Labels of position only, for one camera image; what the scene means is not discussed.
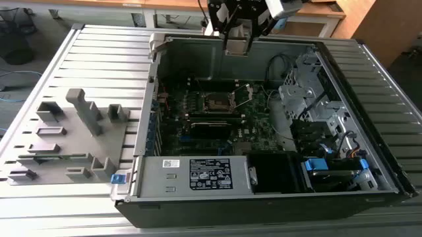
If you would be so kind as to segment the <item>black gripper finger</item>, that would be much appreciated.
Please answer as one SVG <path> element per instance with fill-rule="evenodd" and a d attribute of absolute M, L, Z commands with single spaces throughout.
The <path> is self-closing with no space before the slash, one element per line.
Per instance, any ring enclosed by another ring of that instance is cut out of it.
<path fill-rule="evenodd" d="M 251 19 L 251 27 L 250 27 L 250 34 L 247 36 L 246 51 L 250 51 L 255 38 L 258 38 L 262 35 L 267 36 L 274 26 L 275 26 L 275 19 L 271 17 L 271 15 L 263 20 L 262 23 L 259 23 L 258 18 Z"/>
<path fill-rule="evenodd" d="M 223 50 L 226 50 L 228 33 L 238 20 L 238 1 L 210 0 L 208 14 L 214 31 L 223 34 Z"/>

